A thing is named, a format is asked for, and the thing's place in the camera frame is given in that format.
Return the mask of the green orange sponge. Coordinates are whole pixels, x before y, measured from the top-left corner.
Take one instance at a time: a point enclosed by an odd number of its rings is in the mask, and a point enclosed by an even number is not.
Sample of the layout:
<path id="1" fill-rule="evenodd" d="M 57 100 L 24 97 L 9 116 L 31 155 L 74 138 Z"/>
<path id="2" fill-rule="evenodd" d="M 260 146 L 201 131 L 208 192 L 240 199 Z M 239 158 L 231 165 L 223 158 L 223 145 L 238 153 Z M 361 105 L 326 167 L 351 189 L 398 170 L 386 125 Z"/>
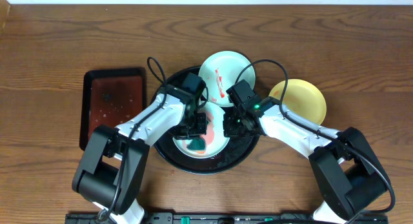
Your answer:
<path id="1" fill-rule="evenodd" d="M 202 137 L 196 137 L 194 139 L 191 139 L 189 143 L 186 144 L 186 148 L 190 151 L 200 151 L 203 152 L 206 150 L 206 143 L 205 140 Z"/>

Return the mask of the light blue plate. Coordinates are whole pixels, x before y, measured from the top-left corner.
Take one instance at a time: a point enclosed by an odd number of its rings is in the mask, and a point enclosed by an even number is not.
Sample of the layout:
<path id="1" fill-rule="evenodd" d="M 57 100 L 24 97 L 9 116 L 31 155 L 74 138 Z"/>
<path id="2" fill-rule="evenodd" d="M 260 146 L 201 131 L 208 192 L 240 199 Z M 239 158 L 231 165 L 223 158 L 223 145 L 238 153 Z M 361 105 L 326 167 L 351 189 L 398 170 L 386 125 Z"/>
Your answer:
<path id="1" fill-rule="evenodd" d="M 199 112 L 206 114 L 206 134 L 201 135 L 205 140 L 206 150 L 203 152 L 188 150 L 186 144 L 189 143 L 190 139 L 180 140 L 173 138 L 173 142 L 185 155 L 191 158 L 205 159 L 220 153 L 226 147 L 230 138 L 225 137 L 223 134 L 223 115 L 225 114 L 225 111 L 221 107 L 211 102 L 207 102 Z"/>
<path id="2" fill-rule="evenodd" d="M 221 51 L 208 57 L 198 72 L 208 88 L 208 100 L 221 107 L 231 107 L 233 104 L 226 91 L 249 64 L 244 55 L 233 51 Z"/>

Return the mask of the yellow plate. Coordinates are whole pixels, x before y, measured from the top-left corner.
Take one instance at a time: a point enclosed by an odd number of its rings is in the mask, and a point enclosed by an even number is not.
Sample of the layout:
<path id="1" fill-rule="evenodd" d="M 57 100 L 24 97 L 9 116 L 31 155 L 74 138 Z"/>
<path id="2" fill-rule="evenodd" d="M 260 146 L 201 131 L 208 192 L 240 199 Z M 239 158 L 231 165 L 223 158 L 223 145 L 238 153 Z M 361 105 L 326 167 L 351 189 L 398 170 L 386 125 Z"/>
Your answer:
<path id="1" fill-rule="evenodd" d="M 318 125 L 327 114 L 327 103 L 321 91 L 302 79 L 289 79 L 283 104 L 295 114 Z"/>

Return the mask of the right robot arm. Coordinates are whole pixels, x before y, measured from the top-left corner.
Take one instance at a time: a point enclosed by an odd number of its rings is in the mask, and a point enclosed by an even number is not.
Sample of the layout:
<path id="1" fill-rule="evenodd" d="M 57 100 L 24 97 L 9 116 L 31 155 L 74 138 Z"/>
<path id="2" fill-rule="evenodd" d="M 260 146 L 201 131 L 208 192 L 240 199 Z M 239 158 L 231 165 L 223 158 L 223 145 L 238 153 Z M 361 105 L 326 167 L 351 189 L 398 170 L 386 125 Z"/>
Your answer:
<path id="1" fill-rule="evenodd" d="M 229 97 L 234 115 L 224 119 L 224 133 L 238 137 L 261 134 L 278 139 L 303 156 L 323 196 L 314 220 L 350 223 L 391 190 L 386 172 L 365 136 L 356 128 L 343 132 L 319 126 L 280 100 L 248 95 Z"/>

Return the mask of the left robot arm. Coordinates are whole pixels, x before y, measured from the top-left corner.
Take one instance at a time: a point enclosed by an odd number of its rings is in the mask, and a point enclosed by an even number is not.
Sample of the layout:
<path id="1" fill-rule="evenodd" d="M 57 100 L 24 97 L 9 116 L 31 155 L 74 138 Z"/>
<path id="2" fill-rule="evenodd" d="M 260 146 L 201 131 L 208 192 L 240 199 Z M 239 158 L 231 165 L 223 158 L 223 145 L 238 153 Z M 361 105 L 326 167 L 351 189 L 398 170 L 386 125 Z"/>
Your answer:
<path id="1" fill-rule="evenodd" d="M 72 189 L 100 207 L 95 223 L 140 223 L 143 208 L 136 197 L 150 147 L 165 133 L 194 139 L 207 132 L 199 113 L 205 84 L 165 85 L 154 102 L 136 117 L 114 128 L 98 126 L 86 145 Z"/>

